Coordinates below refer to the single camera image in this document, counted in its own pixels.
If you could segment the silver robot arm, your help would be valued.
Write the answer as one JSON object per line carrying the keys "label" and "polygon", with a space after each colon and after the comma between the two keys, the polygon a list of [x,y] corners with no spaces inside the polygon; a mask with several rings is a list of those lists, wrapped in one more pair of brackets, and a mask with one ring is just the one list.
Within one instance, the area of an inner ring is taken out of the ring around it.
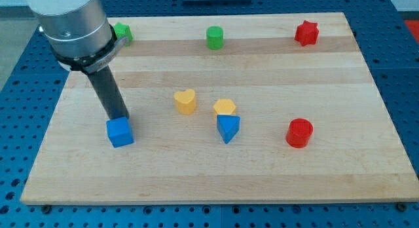
{"label": "silver robot arm", "polygon": [[26,0],[50,43],[53,55],[68,71],[85,74],[110,119],[129,117],[109,63],[127,36],[118,38],[101,0]]}

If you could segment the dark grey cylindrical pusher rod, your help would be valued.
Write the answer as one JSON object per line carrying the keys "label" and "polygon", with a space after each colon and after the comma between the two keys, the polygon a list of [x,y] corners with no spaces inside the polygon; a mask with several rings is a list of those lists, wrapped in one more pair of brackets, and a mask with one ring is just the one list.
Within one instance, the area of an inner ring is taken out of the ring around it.
{"label": "dark grey cylindrical pusher rod", "polygon": [[87,75],[109,119],[129,118],[128,109],[118,89],[111,69],[105,68]]}

